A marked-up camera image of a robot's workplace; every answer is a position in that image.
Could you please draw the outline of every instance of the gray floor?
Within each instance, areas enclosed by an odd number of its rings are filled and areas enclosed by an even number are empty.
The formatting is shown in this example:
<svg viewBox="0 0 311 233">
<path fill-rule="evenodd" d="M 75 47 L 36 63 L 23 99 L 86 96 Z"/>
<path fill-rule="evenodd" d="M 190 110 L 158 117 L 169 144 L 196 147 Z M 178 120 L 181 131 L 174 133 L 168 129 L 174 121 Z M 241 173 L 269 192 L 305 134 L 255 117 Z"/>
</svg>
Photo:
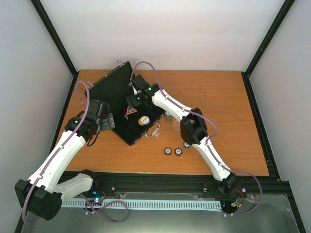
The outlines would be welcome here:
<svg viewBox="0 0 311 233">
<path fill-rule="evenodd" d="M 238 211 L 252 208 L 256 200 L 246 200 Z M 121 218 L 123 210 L 105 210 L 102 215 Z M 23 233 L 298 233 L 285 196 L 267 195 L 253 213 L 242 217 L 224 217 L 208 211 L 130 211 L 117 224 L 106 223 L 97 216 L 85 215 L 82 208 L 62 208 L 51 221 L 40 219 L 25 225 Z"/>
</svg>

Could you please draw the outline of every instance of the red triangle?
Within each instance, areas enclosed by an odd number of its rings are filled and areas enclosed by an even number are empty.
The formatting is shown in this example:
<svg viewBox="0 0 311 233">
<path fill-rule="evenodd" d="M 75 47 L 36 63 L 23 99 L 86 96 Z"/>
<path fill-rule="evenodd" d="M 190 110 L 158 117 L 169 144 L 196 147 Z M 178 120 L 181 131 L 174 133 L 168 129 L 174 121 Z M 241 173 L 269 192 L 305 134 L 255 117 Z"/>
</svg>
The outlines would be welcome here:
<svg viewBox="0 0 311 233">
<path fill-rule="evenodd" d="M 130 114 L 136 113 L 136 112 L 137 112 L 137 110 L 134 107 L 130 108 L 129 106 L 127 106 L 126 115 L 130 115 Z"/>
</svg>

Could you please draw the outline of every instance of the gray wall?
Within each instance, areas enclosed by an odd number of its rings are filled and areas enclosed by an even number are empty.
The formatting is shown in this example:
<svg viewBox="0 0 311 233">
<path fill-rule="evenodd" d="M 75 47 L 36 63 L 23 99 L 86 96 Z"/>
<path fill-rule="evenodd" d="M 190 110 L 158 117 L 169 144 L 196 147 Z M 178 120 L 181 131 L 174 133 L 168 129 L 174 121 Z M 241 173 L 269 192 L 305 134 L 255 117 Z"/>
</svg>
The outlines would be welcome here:
<svg viewBox="0 0 311 233">
<path fill-rule="evenodd" d="M 246 70 L 283 2 L 42 0 L 77 69 L 191 70 Z"/>
<path fill-rule="evenodd" d="M 0 8 L 0 232 L 21 213 L 14 185 L 47 157 L 72 76 L 28 1 Z"/>
<path fill-rule="evenodd" d="M 296 1 L 251 83 L 283 180 L 311 232 L 311 1 Z"/>
</svg>

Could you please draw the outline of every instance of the white arm segment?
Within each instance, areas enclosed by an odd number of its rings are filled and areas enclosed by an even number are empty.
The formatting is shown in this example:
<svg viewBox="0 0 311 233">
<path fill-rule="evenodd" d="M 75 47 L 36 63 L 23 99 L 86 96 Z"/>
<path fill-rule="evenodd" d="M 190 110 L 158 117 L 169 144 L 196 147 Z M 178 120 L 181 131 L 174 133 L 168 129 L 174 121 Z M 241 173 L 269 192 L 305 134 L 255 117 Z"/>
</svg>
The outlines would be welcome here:
<svg viewBox="0 0 311 233">
<path fill-rule="evenodd" d="M 158 106 L 164 109 L 165 111 L 170 113 L 176 120 L 178 120 L 178 122 L 180 122 L 182 120 L 182 117 L 187 116 L 189 113 L 175 106 L 173 103 L 167 100 L 167 97 L 173 100 L 174 102 L 178 103 L 180 106 L 183 107 L 183 109 L 191 110 L 191 108 L 184 106 L 183 104 L 181 104 L 180 102 L 178 102 L 177 100 L 169 96 L 165 90 L 163 90 L 163 92 L 165 96 L 162 95 L 160 90 L 155 92 L 155 94 L 152 96 L 153 104 L 155 106 Z M 199 153 L 202 155 L 203 159 L 205 160 L 205 162 L 211 169 L 213 177 L 218 181 L 222 181 L 223 179 L 226 179 L 230 175 L 230 172 L 223 169 L 221 165 L 225 166 L 228 169 L 230 168 L 223 162 L 223 160 L 221 159 L 221 157 L 219 156 L 219 154 L 213 147 L 211 141 L 209 140 L 207 144 L 209 148 L 212 150 L 215 157 L 219 160 L 220 164 L 218 164 L 218 162 L 214 159 L 214 157 L 210 153 L 206 145 L 206 140 L 207 140 L 207 137 L 203 138 L 199 145 L 193 144 L 192 146 L 196 148 L 199 151 Z"/>
<path fill-rule="evenodd" d="M 66 202 L 80 193 L 91 189 L 93 179 L 86 174 L 78 174 L 76 177 L 56 186 L 56 193 L 62 193 L 62 202 Z"/>
<path fill-rule="evenodd" d="M 50 153 L 48 158 L 44 161 L 41 167 L 29 177 L 31 184 L 33 184 L 37 178 L 40 178 L 39 182 L 36 185 L 37 187 L 41 187 L 42 185 L 44 185 L 47 192 L 53 193 L 55 191 L 57 183 L 61 175 L 65 171 L 67 165 L 75 156 L 75 154 L 79 151 L 79 149 L 83 147 L 83 145 L 86 143 L 82 136 L 78 137 L 75 133 L 73 137 L 67 142 L 67 144 L 62 147 L 61 144 L 69 137 L 71 133 L 72 131 L 63 132 L 62 137 L 60 138 L 59 142 Z M 43 169 L 44 165 L 48 162 L 48 160 L 52 157 L 52 155 L 58 148 L 62 149 L 54 157 L 48 168 L 45 170 L 44 174 L 40 176 L 40 172 Z"/>
</svg>

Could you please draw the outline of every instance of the wooden tabletop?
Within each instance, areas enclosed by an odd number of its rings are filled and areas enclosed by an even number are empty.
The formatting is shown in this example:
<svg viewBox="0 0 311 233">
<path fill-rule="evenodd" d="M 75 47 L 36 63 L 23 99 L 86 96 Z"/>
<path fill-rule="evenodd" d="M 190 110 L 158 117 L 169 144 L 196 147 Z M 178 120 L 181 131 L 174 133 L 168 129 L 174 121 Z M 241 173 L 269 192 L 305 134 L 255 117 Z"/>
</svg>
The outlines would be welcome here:
<svg viewBox="0 0 311 233">
<path fill-rule="evenodd" d="M 81 70 L 78 80 L 95 83 L 108 72 Z M 172 97 L 191 108 L 200 108 L 203 115 L 217 125 L 219 133 L 212 143 L 232 170 L 269 175 L 240 72 L 158 72 L 163 88 Z M 136 74 L 141 74 L 149 83 L 156 82 L 151 70 L 138 70 Z M 83 109 L 84 106 L 73 92 L 62 128 Z M 166 122 L 163 117 L 160 124 L 159 137 L 143 136 L 132 147 L 112 131 L 101 132 L 92 147 L 85 146 L 75 155 L 67 170 L 210 175 L 209 167 L 194 148 L 183 149 L 180 157 L 164 154 L 166 147 L 182 148 L 183 140 L 180 132 L 173 129 L 173 120 Z M 210 135 L 214 134 L 213 127 L 208 123 L 207 129 Z"/>
</svg>

